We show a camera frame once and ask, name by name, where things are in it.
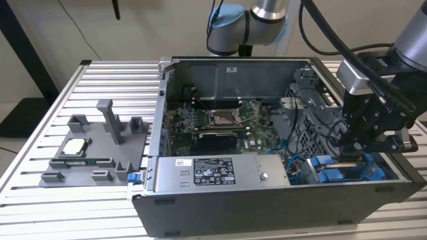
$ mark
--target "white wall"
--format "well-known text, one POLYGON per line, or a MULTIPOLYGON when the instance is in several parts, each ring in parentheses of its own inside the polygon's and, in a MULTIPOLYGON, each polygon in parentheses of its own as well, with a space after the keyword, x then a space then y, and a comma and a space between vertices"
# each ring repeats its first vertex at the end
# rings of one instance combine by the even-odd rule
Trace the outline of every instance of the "white wall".
POLYGON ((41 97, 37 86, 0 32, 0 103, 41 97))
MULTIPOLYGON (((45 67, 64 86, 80 61, 96 60, 96 55, 56 0, 8 2, 45 67)), ((252 5, 251 0, 232 2, 247 8, 252 5)), ((120 21, 111 0, 61 0, 61 3, 103 60, 149 61, 161 56, 208 54, 211 0, 120 0, 120 21)), ((271 56, 273 49, 264 49, 271 56)))
MULTIPOLYGON (((349 46, 393 42, 423 0, 316 0, 332 28, 349 46)), ((83 59, 96 59, 57 0, 9 0, 52 78, 64 86, 83 59)), ((109 0, 61 0, 103 60, 157 60, 160 56, 204 56, 211 0, 119 0, 121 20, 109 0)), ((255 0, 227 0, 249 8, 255 0)), ((307 35, 332 50, 308 14, 307 35)), ((253 48, 272 56, 273 46, 253 48)), ((295 25, 287 56, 315 56, 295 25)))

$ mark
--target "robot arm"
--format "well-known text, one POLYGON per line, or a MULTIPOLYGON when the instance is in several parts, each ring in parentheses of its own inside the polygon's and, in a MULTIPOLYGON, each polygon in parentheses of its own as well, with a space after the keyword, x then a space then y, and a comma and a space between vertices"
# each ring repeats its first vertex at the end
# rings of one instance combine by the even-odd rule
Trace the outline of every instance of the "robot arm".
POLYGON ((408 129, 413 126, 417 116, 427 111, 425 56, 427 1, 397 37, 393 47, 388 51, 363 52, 357 55, 363 63, 411 102, 413 111, 405 111, 392 99, 384 104, 372 94, 368 86, 371 79, 347 59, 340 64, 336 76, 345 87, 343 117, 347 131, 339 144, 344 153, 355 150, 383 153, 417 150, 408 129), (379 139, 385 131, 396 131, 396 134, 379 139))
POLYGON ((257 0, 249 10, 239 4, 220 3, 213 12, 205 42, 212 55, 231 56, 240 45, 268 45, 283 32, 284 0, 257 0))

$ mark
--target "metal sheet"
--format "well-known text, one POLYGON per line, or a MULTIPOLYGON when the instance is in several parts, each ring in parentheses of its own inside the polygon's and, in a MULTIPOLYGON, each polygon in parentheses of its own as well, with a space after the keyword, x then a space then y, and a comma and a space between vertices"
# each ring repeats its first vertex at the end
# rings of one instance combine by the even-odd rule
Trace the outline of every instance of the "metal sheet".
MULTIPOLYGON (((336 71, 339 61, 325 61, 336 71)), ((100 122, 97 99, 115 99, 115 112, 121 121, 141 116, 152 122, 148 111, 156 104, 156 62, 93 61, 80 67, 10 168, 0 179, 0 239, 143 239, 147 237, 127 187, 38 188, 40 174, 48 167, 59 142, 68 132, 69 115, 88 113, 91 122, 100 122)), ((408 161, 427 178, 427 129, 416 123, 409 133, 420 144, 408 161)), ((403 203, 383 206, 357 225, 288 229, 200 236, 201 240, 317 239, 381 240, 427 239, 427 188, 403 203)))

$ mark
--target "gray parts tray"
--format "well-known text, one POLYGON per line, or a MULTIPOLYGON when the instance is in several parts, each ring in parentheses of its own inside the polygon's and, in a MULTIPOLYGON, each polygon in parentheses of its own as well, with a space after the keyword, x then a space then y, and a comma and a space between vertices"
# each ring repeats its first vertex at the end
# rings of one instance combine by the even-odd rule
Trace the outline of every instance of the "gray parts tray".
POLYGON ((140 117, 121 123, 111 100, 100 100, 97 107, 105 103, 105 123, 89 123, 84 115, 71 117, 69 132, 41 174, 40 187, 125 186, 128 173, 139 171, 149 124, 140 117), (71 142, 81 144, 75 153, 71 142))

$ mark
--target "open computer tower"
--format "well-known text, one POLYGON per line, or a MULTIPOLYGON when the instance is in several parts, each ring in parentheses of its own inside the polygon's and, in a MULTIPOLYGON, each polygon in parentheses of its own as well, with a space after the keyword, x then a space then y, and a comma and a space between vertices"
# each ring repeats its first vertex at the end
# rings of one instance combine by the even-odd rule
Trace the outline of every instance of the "open computer tower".
POLYGON ((317 58, 161 62, 144 190, 151 237, 359 223, 425 181, 401 154, 337 160, 344 88, 317 58))

